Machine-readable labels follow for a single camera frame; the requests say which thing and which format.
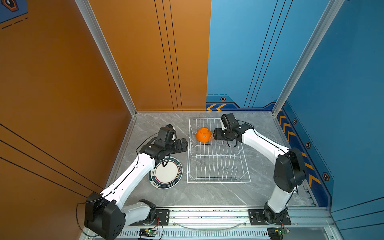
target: yellow arrow marking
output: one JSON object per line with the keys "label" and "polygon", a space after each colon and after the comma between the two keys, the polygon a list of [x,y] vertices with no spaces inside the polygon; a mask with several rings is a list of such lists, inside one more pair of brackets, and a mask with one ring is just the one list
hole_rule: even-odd
{"label": "yellow arrow marking", "polygon": [[224,107],[225,104],[221,105],[220,107],[216,108],[217,111],[221,111],[220,108]]}
{"label": "yellow arrow marking", "polygon": [[283,115],[280,116],[280,125],[281,125],[281,119],[282,119],[282,118],[285,118],[285,119],[286,119],[286,116],[283,116]]}
{"label": "yellow arrow marking", "polygon": [[208,111],[212,111],[211,110],[211,107],[215,106],[216,104],[212,104],[211,106],[209,106],[209,108],[207,108]]}
{"label": "yellow arrow marking", "polygon": [[313,167],[311,166],[311,165],[309,165],[308,163],[304,163],[305,165],[306,165],[306,167],[309,167],[310,169],[312,169],[313,170]]}
{"label": "yellow arrow marking", "polygon": [[290,131],[288,131],[288,137],[287,137],[287,138],[288,138],[288,142],[289,142],[289,136],[290,136],[290,135],[292,135],[292,136],[296,136],[296,134],[295,134],[294,132],[290,132]]}
{"label": "yellow arrow marking", "polygon": [[285,133],[285,127],[290,127],[291,125],[289,125],[288,123],[284,123],[283,126],[284,126],[283,130],[284,130],[284,133]]}
{"label": "yellow arrow marking", "polygon": [[316,182],[318,182],[319,184],[321,184],[321,182],[320,182],[319,179],[315,178],[314,176],[312,176],[312,175],[310,174],[310,187],[311,187],[311,188],[312,188],[312,180],[315,180]]}

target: bowl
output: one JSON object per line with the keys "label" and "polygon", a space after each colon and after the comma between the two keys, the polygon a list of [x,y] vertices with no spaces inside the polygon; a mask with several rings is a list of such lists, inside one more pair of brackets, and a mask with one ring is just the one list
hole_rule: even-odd
{"label": "bowl", "polygon": [[212,132],[206,128],[200,128],[196,133],[196,139],[199,142],[209,142],[212,140]]}

